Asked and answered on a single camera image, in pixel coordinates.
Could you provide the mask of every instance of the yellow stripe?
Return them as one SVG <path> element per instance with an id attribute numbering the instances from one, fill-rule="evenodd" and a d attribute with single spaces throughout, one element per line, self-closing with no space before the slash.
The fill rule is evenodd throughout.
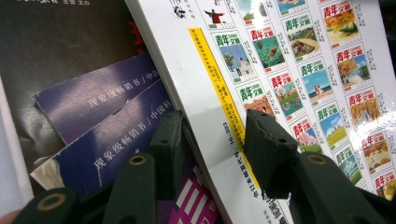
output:
<path id="1" fill-rule="evenodd" d="M 242 155 L 242 158 L 249 170 L 253 182 L 256 186 L 259 186 L 256 177 L 251 171 L 250 164 L 243 153 L 243 148 L 245 145 L 245 127 L 242 123 L 241 117 L 239 116 L 238 110 L 233 102 L 233 98 L 228 90 L 228 87 L 224 81 L 223 75 L 219 70 L 219 66 L 215 60 L 215 57 L 208 46 L 205 36 L 200 28 L 190 28 L 190 35 L 201 56 L 201 60 L 205 65 L 206 72 L 209 75 L 213 87 L 215 88 L 216 94 L 219 97 L 220 103 L 222 105 L 224 114 L 227 118 L 228 124 L 231 127 L 233 136 L 236 138 L 235 142 L 238 146 L 238 150 Z"/>

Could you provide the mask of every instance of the magazine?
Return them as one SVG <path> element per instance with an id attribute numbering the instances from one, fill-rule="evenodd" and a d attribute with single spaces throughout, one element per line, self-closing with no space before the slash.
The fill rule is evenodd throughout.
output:
<path id="1" fill-rule="evenodd" d="M 244 157 L 249 108 L 273 116 L 299 150 L 332 158 L 354 186 L 388 197 L 396 82 L 378 2 L 125 2 L 226 222 L 292 223 L 287 200 L 261 197 Z"/>

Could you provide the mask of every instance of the blue pamphlet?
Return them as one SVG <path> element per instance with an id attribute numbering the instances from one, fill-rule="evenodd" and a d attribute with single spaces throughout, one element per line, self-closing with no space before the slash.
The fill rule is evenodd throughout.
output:
<path id="1" fill-rule="evenodd" d="M 70 144 L 159 79 L 149 54 L 144 53 L 69 79 L 34 97 Z"/>

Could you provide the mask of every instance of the magazine cover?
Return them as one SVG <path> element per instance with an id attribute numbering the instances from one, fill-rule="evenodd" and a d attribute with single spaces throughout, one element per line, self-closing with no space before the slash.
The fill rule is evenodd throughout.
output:
<path id="1" fill-rule="evenodd" d="M 359 188 L 376 193 L 374 178 L 394 169 L 388 162 L 370 174 L 361 147 L 379 131 L 396 139 L 389 132 L 396 80 L 376 1 L 126 3 L 156 53 L 153 61 L 174 107 L 189 119 L 193 150 L 202 155 L 198 162 L 225 222 L 292 223 L 288 200 L 267 199 L 244 156 L 247 108 L 272 111 L 291 136 L 304 137 L 300 150 L 320 148 Z M 256 8 L 248 10 L 249 4 Z M 259 21 L 263 9 L 268 21 Z M 254 19 L 245 20 L 244 13 Z M 226 48 L 242 49 L 254 76 L 242 71 L 243 81 L 236 82 L 236 62 L 225 61 Z M 395 157 L 390 150 L 390 160 Z"/>
<path id="2" fill-rule="evenodd" d="M 361 170 L 350 145 L 346 145 L 334 154 L 334 160 L 344 175 L 356 187 L 362 187 L 364 179 Z"/>
<path id="3" fill-rule="evenodd" d="M 270 20 L 263 0 L 237 0 L 236 4 L 238 5 L 239 14 L 245 22 L 245 25 L 252 25 L 256 23 L 256 21 L 263 22 Z"/>
<path id="4" fill-rule="evenodd" d="M 372 82 L 362 44 L 337 50 L 334 59 L 345 92 L 354 91 Z"/>
<path id="5" fill-rule="evenodd" d="M 317 133 L 307 116 L 291 124 L 291 129 L 301 151 L 323 153 Z"/>
<path id="6" fill-rule="evenodd" d="M 236 32 L 214 33 L 213 38 L 218 43 L 219 51 L 227 65 L 233 83 L 244 82 L 257 77 L 248 57 L 244 43 Z"/>
<path id="7" fill-rule="evenodd" d="M 393 166 L 387 136 L 384 131 L 372 133 L 363 139 L 361 141 L 361 151 L 370 175 L 377 175 L 381 171 Z"/>
<path id="8" fill-rule="evenodd" d="M 346 101 L 355 129 L 381 117 L 376 95 L 372 88 L 352 93 L 346 97 Z"/>
<path id="9" fill-rule="evenodd" d="M 265 90 L 259 81 L 251 82 L 243 87 L 237 88 L 241 102 L 246 110 L 256 109 L 260 110 L 274 119 L 276 118 L 275 113 L 279 114 L 276 110 L 274 113 L 270 102 L 265 94 Z"/>
<path id="10" fill-rule="evenodd" d="M 315 112 L 331 152 L 349 142 L 347 130 L 335 102 L 325 105 Z"/>
<path id="11" fill-rule="evenodd" d="M 306 0 L 276 0 L 276 6 L 281 16 L 287 16 L 308 8 Z"/>
<path id="12" fill-rule="evenodd" d="M 298 65 L 298 70 L 312 106 L 321 105 L 334 98 L 332 83 L 329 80 L 323 59 L 318 58 Z"/>
<path id="13" fill-rule="evenodd" d="M 320 54 L 314 24 L 309 14 L 301 14 L 283 21 L 290 48 L 296 62 L 313 58 Z"/>
<path id="14" fill-rule="evenodd" d="M 357 18 L 349 1 L 334 1 L 321 7 L 326 34 L 332 49 L 343 47 L 361 39 Z"/>
<path id="15" fill-rule="evenodd" d="M 374 180 L 376 192 L 382 198 L 392 200 L 396 190 L 395 171 L 391 170 Z"/>
<path id="16" fill-rule="evenodd" d="M 249 37 L 254 49 L 259 55 L 265 73 L 275 72 L 287 67 L 275 30 L 271 25 L 261 28 L 248 29 Z"/>
<path id="17" fill-rule="evenodd" d="M 291 121 L 302 115 L 305 109 L 290 73 L 271 76 L 269 79 L 286 120 Z"/>
<path id="18" fill-rule="evenodd" d="M 159 79 L 145 53 L 69 79 L 34 97 L 64 142 L 70 144 Z"/>

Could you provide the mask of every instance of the purple book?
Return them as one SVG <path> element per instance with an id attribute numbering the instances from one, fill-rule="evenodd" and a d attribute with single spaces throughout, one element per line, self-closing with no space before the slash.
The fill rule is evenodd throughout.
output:
<path id="1" fill-rule="evenodd" d="M 64 142 L 70 144 L 159 79 L 145 53 L 67 80 L 34 97 Z"/>
<path id="2" fill-rule="evenodd" d="M 68 187 L 85 195 L 115 180 L 122 161 L 145 152 L 161 118 L 174 108 L 157 80 L 128 104 L 35 169 L 45 189 Z M 179 194 L 158 203 L 158 223 L 222 223 L 195 158 L 186 151 Z"/>

